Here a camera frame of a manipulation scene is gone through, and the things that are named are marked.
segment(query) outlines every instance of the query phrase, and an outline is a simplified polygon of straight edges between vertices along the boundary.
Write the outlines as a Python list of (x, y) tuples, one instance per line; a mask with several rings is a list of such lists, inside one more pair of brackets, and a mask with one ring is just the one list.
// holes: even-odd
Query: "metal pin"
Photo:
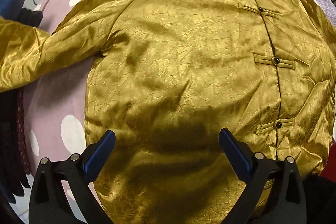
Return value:
[(79, 159), (79, 154), (72, 154), (71, 157), (70, 157), (71, 160), (75, 161), (75, 160), (78, 160)]
[(43, 158), (43, 159), (41, 159), (41, 164), (46, 164), (47, 162), (48, 162), (48, 158)]
[(255, 153), (254, 156), (255, 156), (258, 160), (262, 160), (262, 159), (264, 158), (264, 154), (263, 154), (263, 153), (260, 153), (260, 152)]
[(290, 163), (290, 164), (293, 164), (295, 162), (294, 158), (289, 156), (287, 157), (287, 161)]

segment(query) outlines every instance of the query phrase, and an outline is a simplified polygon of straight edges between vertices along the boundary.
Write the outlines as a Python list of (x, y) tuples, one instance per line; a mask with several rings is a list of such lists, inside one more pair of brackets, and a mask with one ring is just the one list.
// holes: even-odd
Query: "black button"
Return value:
[(282, 127), (282, 123), (281, 123), (281, 122), (277, 122), (277, 124), (275, 125), (275, 127), (276, 127), (277, 129), (279, 129), (280, 127)]
[(275, 57), (274, 58), (274, 63), (276, 63), (277, 65), (280, 63), (280, 59), (279, 58), (277, 58), (277, 57)]

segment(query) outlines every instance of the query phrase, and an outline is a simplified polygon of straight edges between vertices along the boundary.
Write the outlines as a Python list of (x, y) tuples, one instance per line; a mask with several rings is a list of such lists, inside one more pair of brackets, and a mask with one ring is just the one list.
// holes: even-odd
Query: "gold satin shirt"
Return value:
[(0, 40), (1, 92), (96, 54), (85, 134), (116, 134), (95, 182), (115, 224), (220, 223), (245, 187), (224, 127), (303, 177), (327, 162), (336, 31), (312, 0), (82, 0), (52, 35), (1, 19)]

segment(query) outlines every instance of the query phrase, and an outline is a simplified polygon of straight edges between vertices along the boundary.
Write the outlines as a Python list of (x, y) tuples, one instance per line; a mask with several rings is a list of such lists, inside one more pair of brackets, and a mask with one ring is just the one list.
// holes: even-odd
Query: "red object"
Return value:
[(331, 146), (327, 165), (320, 176), (336, 182), (336, 144)]

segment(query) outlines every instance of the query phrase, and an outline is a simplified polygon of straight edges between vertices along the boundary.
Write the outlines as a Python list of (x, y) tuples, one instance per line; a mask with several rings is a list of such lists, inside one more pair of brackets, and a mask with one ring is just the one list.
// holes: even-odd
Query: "button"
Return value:
[(275, 127), (277, 128), (277, 129), (279, 129), (279, 128), (281, 128), (282, 127), (282, 122), (277, 122), (276, 124), (275, 124)]
[(277, 65), (280, 63), (280, 59), (277, 57), (274, 57), (273, 60), (274, 60), (274, 63)]

